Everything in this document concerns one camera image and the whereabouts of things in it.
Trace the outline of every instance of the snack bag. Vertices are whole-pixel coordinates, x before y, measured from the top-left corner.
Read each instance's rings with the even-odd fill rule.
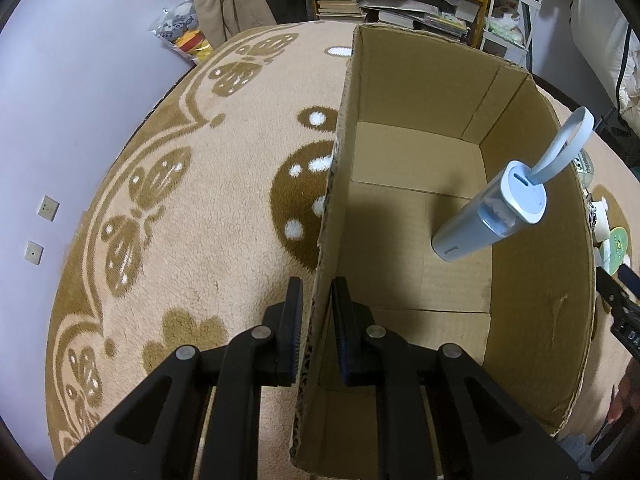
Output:
[[[185,0],[177,7],[164,9],[164,14],[151,24],[149,31],[195,64],[213,53],[213,47],[200,30],[193,0]]]

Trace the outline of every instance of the stacked books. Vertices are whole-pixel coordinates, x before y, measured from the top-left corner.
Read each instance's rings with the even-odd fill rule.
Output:
[[[362,22],[364,14],[358,6],[359,0],[316,0],[321,19]]]
[[[378,21],[413,30],[428,30],[450,40],[460,41],[468,33],[464,20],[438,7],[415,0],[361,0],[361,9],[376,10]]]

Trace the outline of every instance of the electrical outlet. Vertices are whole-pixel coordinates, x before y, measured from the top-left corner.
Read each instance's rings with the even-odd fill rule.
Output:
[[[58,202],[50,196],[45,195],[42,199],[42,204],[40,204],[38,215],[42,216],[45,220],[49,220],[49,222],[53,222],[59,207],[60,204]]]
[[[42,257],[42,251],[42,246],[38,245],[36,242],[28,242],[27,250],[24,253],[24,259],[31,262],[33,265],[39,265]]]

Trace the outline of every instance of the white bedding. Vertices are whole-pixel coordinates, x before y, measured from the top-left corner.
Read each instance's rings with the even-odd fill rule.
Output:
[[[591,65],[620,115],[640,136],[640,43],[631,32],[626,69],[616,95],[623,65],[628,21],[614,0],[574,0],[571,30],[575,46]]]

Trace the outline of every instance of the bottle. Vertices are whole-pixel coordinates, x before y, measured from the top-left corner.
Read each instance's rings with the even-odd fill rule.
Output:
[[[431,247],[446,262],[492,245],[545,214],[544,183],[555,177],[578,155],[593,129],[593,115],[578,108],[564,123],[545,154],[531,169],[512,160],[450,218],[431,239]],[[578,127],[568,145],[565,142]]]

